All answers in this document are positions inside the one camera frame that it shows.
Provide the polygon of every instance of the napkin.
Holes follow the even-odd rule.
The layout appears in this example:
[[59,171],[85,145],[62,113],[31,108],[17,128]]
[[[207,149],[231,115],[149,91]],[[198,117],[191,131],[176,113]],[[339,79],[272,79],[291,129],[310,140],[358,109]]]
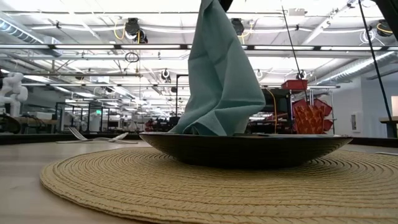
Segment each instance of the napkin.
[[218,0],[202,0],[188,59],[191,97],[171,133],[231,136],[243,133],[264,95]]

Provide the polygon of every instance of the dark bowl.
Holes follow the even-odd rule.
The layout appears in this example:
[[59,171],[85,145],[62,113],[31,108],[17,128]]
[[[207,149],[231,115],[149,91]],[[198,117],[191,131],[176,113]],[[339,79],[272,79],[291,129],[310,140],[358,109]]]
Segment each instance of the dark bowl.
[[140,137],[181,162],[224,168],[299,166],[327,155],[353,139],[349,136],[295,134],[197,136],[140,133]]

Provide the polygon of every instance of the ceiling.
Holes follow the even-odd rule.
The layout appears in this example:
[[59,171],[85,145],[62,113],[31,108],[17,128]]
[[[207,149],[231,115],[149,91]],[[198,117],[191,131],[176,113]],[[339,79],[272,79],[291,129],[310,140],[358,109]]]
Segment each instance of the ceiling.
[[[287,23],[294,45],[341,45],[341,46],[366,46],[363,39],[364,29],[358,5],[353,8],[346,7],[347,1],[282,1],[287,11]],[[149,44],[191,44],[197,21],[197,12],[200,0],[0,0],[2,13],[0,18],[7,19],[14,25],[26,30],[30,34],[43,39],[45,36],[54,37],[63,44],[131,44],[132,40],[115,37],[123,36],[123,24],[129,17],[139,18],[139,24],[146,32]],[[368,25],[376,26],[383,16],[372,1],[363,1],[364,14]],[[234,0],[229,18],[241,18],[245,26],[244,37],[240,37],[242,44],[246,45],[290,45],[286,32],[285,21],[280,1],[275,0]],[[337,15],[332,13],[342,9]],[[313,30],[325,23],[329,24],[324,30],[312,38]],[[21,44],[17,38],[0,32],[0,42],[7,44]],[[394,36],[374,36],[373,45],[396,45]],[[141,50],[139,63],[129,63],[124,60],[128,50],[64,50],[60,58],[53,58],[40,52],[31,50],[8,50],[0,52],[0,65],[8,70],[23,72],[25,69],[33,72],[48,72],[42,67],[38,68],[30,63],[10,57],[7,53],[14,53],[28,62],[33,62],[60,73],[109,73],[112,76],[109,83],[163,83],[161,73],[165,69],[170,72],[171,83],[175,83],[177,73],[188,73],[189,50]],[[323,68],[322,73],[328,72],[347,64],[358,58],[370,57],[370,52],[309,52],[297,53],[297,62],[300,69],[307,74]],[[102,57],[104,60],[91,60],[87,58]],[[291,52],[255,52],[248,57],[252,68],[260,71],[259,82],[262,84],[281,84],[285,80],[294,79],[297,72],[296,62]],[[4,67],[6,62],[15,64],[13,68]],[[117,73],[134,74],[139,71],[139,77],[113,76]],[[77,80],[75,77],[51,77],[52,82],[65,83],[92,83],[93,80],[85,77]],[[188,84],[187,77],[180,77],[181,84]],[[171,88],[139,88],[124,87],[130,95],[136,98],[165,99],[157,101],[162,111],[172,110],[175,102],[167,101],[175,93]],[[86,87],[84,91],[94,93],[94,88]],[[95,95],[110,97],[96,89]],[[178,90],[179,95],[189,96],[189,87]],[[180,109],[186,100],[181,102]]]

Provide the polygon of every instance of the round placemat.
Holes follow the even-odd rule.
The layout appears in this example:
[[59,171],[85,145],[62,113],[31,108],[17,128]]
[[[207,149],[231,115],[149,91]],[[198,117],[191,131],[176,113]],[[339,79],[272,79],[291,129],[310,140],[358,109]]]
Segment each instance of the round placemat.
[[40,178],[84,207],[156,223],[398,223],[397,165],[340,150],[300,167],[226,170],[134,147],[55,162]]

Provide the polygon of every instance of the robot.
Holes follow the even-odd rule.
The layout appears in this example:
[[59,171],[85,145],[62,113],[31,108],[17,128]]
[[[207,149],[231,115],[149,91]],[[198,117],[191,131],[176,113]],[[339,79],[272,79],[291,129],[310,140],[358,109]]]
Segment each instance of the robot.
[[27,88],[22,86],[24,75],[21,73],[8,73],[6,78],[2,79],[2,88],[0,89],[0,114],[6,113],[4,105],[11,104],[10,116],[18,117],[21,108],[21,102],[27,100]]

